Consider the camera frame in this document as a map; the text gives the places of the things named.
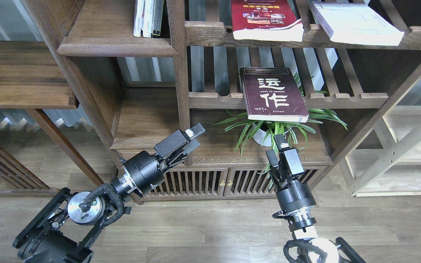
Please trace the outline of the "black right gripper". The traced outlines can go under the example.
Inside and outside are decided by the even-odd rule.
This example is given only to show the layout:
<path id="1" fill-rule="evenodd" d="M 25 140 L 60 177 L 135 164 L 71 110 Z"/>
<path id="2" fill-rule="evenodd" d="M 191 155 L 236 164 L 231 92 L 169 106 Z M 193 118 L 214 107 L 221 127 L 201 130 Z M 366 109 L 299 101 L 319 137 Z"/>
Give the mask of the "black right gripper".
<path id="1" fill-rule="evenodd" d="M 273 218 L 286 219 L 290 224 L 314 224 L 310 210 L 316 202 L 306 183 L 299 181 L 304 169 L 295 148 L 291 148 L 282 134 L 274 136 L 279 160 L 274 150 L 266 151 L 271 178 L 281 210 Z"/>

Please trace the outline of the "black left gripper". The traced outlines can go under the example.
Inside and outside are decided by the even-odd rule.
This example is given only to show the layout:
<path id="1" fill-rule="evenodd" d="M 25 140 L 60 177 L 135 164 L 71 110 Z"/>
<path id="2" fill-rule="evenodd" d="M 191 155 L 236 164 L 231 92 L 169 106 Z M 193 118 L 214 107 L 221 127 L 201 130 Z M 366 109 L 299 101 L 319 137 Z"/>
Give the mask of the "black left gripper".
<path id="1" fill-rule="evenodd" d="M 156 153 L 142 151 L 127 160 L 122 167 L 125 174 L 111 181 L 122 198 L 131 198 L 132 193 L 141 198 L 165 181 L 164 174 L 180 163 L 200 146 L 197 137 L 205 133 L 198 123 L 185 131 L 177 130 L 154 146 Z"/>

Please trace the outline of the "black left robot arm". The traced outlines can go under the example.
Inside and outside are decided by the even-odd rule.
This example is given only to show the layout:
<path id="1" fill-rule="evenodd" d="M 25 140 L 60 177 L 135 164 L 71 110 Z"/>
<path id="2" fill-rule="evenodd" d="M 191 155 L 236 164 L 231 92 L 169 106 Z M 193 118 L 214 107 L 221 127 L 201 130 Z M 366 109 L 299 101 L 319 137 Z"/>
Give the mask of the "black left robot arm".
<path id="1" fill-rule="evenodd" d="M 124 160 L 124 174 L 95 190 L 61 189 L 13 241 L 18 257 L 25 263 L 89 263 L 94 255 L 91 246 L 102 230 L 130 214 L 132 208 L 126 203 L 134 196 L 143 198 L 162 184 L 165 173 L 199 147 L 197 137 L 204 132 L 200 123 L 175 131 L 154 146 L 154 154 L 141 151 Z M 68 219 L 92 227 L 82 241 L 73 241 L 61 231 Z"/>

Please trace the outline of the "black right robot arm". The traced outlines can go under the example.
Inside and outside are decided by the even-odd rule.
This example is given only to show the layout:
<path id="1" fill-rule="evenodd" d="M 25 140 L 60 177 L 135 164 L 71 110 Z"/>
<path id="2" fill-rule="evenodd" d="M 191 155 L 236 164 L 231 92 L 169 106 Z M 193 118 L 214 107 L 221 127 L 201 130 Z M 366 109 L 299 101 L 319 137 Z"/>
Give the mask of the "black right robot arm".
<path id="1" fill-rule="evenodd" d="M 341 237 L 335 241 L 320 238 L 314 228 L 316 220 L 310 211 L 316 205 L 306 183 L 299 181 L 304 173 L 299 155 L 291 148 L 284 135 L 274 137 L 278 153 L 268 150 L 270 176 L 281 210 L 273 218 L 288 221 L 292 240 L 283 252 L 290 263 L 363 263 L 364 259 Z"/>

